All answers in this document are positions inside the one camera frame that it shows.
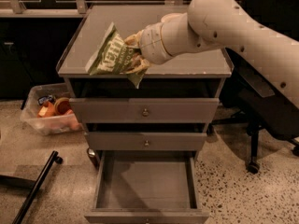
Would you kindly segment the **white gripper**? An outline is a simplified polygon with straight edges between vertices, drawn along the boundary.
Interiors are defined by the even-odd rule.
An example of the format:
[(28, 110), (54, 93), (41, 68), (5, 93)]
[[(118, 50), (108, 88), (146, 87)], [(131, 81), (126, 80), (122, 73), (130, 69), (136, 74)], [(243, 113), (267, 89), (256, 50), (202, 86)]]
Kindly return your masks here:
[(126, 74), (137, 73), (150, 67), (150, 63), (163, 64), (172, 59), (163, 44), (161, 22), (148, 25), (143, 31), (129, 35), (124, 43), (133, 49), (141, 49), (142, 55), (133, 58), (132, 64), (125, 71)]

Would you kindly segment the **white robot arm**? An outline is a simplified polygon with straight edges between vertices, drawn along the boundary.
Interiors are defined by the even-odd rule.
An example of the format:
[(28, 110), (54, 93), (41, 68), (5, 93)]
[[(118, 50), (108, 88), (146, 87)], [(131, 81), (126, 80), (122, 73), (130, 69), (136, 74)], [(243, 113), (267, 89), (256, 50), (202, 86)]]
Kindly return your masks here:
[(251, 18), (235, 0), (192, 0), (125, 41), (149, 63), (184, 53), (228, 48), (299, 107), (299, 42)]

